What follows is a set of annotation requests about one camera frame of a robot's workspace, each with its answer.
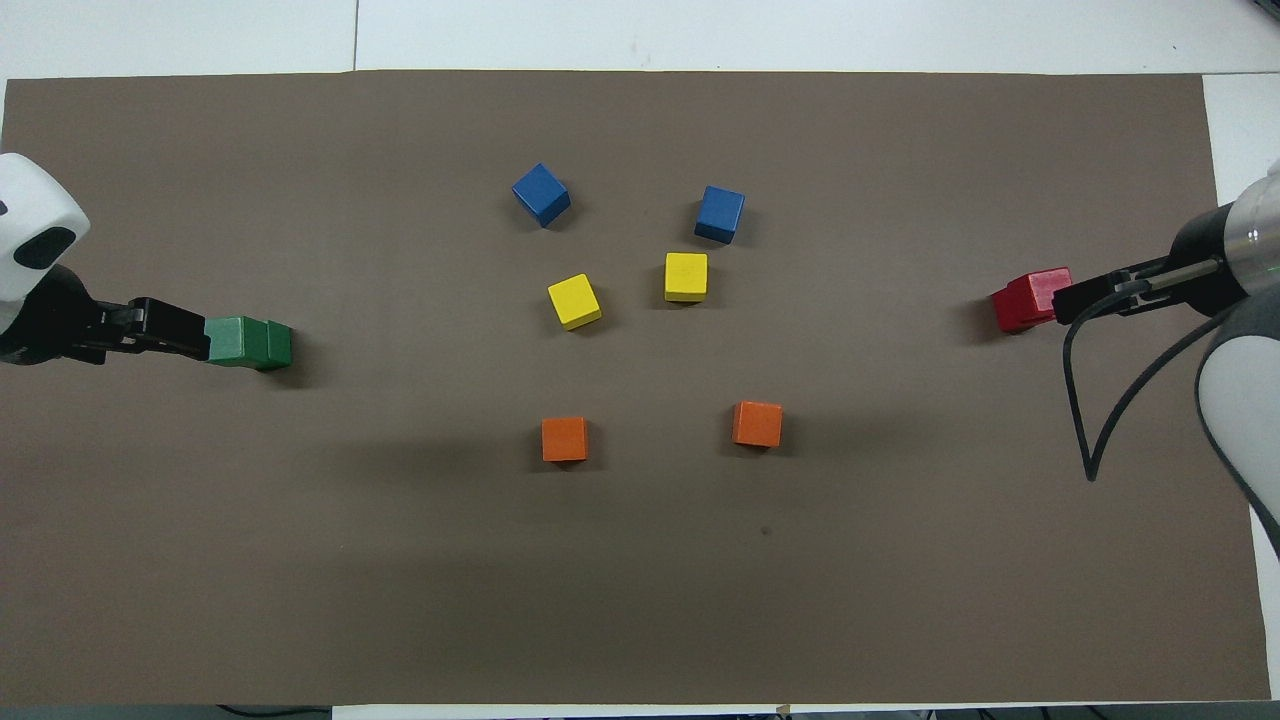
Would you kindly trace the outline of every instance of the green block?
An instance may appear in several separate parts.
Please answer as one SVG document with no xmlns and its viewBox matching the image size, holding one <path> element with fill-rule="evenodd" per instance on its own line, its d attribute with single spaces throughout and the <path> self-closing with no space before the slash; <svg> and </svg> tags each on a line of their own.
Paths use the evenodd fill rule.
<svg viewBox="0 0 1280 720">
<path fill-rule="evenodd" d="M 271 365 L 268 354 L 266 323 L 237 315 L 205 320 L 209 336 L 209 361 L 227 368 L 253 368 L 266 370 Z"/>
<path fill-rule="evenodd" d="M 293 364 L 293 329 L 289 325 L 266 322 L 266 357 L 271 368 L 288 368 Z"/>
</svg>

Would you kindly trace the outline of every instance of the white table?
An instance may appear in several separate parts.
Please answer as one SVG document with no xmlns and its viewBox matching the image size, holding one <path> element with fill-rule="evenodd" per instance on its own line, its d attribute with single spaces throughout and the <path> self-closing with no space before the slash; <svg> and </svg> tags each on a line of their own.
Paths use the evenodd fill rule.
<svg viewBox="0 0 1280 720">
<path fill-rule="evenodd" d="M 387 68 L 1194 73 L 1204 76 L 1219 202 L 1234 200 L 1280 158 L 1280 22 L 1247 0 L 774 6 L 733 0 L 0 0 L 0 81 Z M 1153 251 L 1165 240 L 1152 238 Z M 1271 694 L 1280 698 L 1280 562 L 1257 518 L 1253 529 Z M 694 707 L 357 706 L 334 715 L 769 714 L 803 698 L 777 700 Z"/>
</svg>

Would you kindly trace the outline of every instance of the wooden cube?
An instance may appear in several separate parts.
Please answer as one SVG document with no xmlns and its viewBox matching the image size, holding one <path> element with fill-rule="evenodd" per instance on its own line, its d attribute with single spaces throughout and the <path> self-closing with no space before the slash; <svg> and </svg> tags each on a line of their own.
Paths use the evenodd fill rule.
<svg viewBox="0 0 1280 720">
<path fill-rule="evenodd" d="M 586 419 L 547 418 L 543 420 L 543 460 L 567 462 L 586 460 Z"/>
<path fill-rule="evenodd" d="M 602 316 L 591 281 L 586 275 L 573 275 L 547 288 L 556 306 L 556 315 L 566 331 L 580 328 Z"/>
<path fill-rule="evenodd" d="M 293 331 L 288 325 L 244 315 L 209 318 L 205 334 L 214 365 L 275 370 L 293 364 Z"/>
<path fill-rule="evenodd" d="M 516 193 L 516 200 L 520 200 L 525 210 L 529 210 L 529 214 L 544 228 L 570 205 L 568 190 L 564 183 L 558 181 L 541 163 L 534 165 L 534 169 L 511 186 L 511 191 Z"/>
<path fill-rule="evenodd" d="M 707 254 L 668 252 L 662 296 L 668 302 L 707 300 Z"/>
<path fill-rule="evenodd" d="M 733 442 L 755 447 L 782 443 L 782 406 L 744 400 L 733 407 Z"/>
<path fill-rule="evenodd" d="M 694 234 L 723 242 L 733 242 L 733 233 L 737 232 L 737 220 L 742 217 L 742 205 L 746 196 L 741 192 L 707 186 L 703 191 L 703 205 L 698 210 L 698 223 L 694 225 Z"/>
<path fill-rule="evenodd" d="M 1053 293 L 1071 284 L 1071 270 L 1053 268 L 1010 281 L 991 296 L 996 322 L 1006 333 L 1020 333 L 1055 320 Z"/>
</svg>

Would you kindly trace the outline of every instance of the red block in gripper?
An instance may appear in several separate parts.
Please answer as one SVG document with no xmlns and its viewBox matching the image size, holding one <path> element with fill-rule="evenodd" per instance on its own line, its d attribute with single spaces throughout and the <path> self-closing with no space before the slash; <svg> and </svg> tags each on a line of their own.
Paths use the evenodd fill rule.
<svg viewBox="0 0 1280 720">
<path fill-rule="evenodd" d="M 1027 273 L 991 296 L 996 322 L 1006 333 L 1019 333 L 1053 319 L 1053 293 L 1071 284 L 1071 270 L 1053 268 Z"/>
</svg>

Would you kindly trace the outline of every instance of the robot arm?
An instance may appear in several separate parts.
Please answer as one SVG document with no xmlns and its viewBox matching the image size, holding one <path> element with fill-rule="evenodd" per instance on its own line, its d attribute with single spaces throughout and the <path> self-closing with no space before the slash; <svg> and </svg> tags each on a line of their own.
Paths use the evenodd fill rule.
<svg viewBox="0 0 1280 720">
<path fill-rule="evenodd" d="M 0 155 L 0 363 L 101 365 L 109 351 L 147 350 L 206 360 L 202 316 L 151 297 L 96 301 L 58 264 L 88 227 L 49 173 L 22 155 Z"/>
<path fill-rule="evenodd" d="M 1204 434 L 1280 553 L 1280 286 L 1242 304 L 1201 363 L 1196 404 Z"/>
<path fill-rule="evenodd" d="M 1093 450 L 1080 421 L 1071 341 L 1093 316 L 1133 315 L 1187 302 L 1212 319 L 1153 361 L 1121 396 Z M 1280 163 L 1231 204 L 1187 223 L 1166 258 L 1112 270 L 1053 295 L 1070 324 L 1062 365 L 1085 478 L 1097 477 L 1129 401 L 1174 356 L 1217 329 L 1196 383 L 1210 443 L 1239 483 L 1280 553 Z"/>
</svg>

